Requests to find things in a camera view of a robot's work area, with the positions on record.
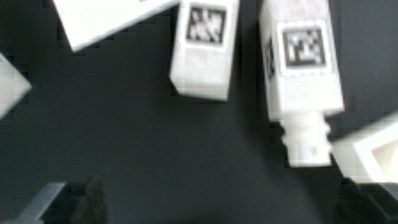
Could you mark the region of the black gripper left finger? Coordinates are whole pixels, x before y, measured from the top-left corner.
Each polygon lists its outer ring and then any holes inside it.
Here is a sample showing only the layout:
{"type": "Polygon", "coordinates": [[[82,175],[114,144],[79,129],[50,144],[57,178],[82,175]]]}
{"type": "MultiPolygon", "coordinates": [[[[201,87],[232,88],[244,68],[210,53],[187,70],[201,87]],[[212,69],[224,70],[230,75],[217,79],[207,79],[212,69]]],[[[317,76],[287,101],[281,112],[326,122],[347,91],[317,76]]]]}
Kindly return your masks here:
{"type": "Polygon", "coordinates": [[[102,181],[49,183],[15,224],[109,224],[102,181]]]}

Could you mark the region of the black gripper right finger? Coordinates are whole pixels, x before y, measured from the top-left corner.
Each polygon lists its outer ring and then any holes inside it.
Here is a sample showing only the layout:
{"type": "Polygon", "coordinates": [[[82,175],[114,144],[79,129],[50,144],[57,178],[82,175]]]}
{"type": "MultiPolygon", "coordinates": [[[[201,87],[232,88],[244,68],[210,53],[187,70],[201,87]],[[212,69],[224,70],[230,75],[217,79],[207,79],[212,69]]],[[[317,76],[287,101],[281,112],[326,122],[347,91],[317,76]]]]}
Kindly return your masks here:
{"type": "Polygon", "coordinates": [[[336,224],[398,224],[398,183],[356,183],[344,179],[336,224]]]}

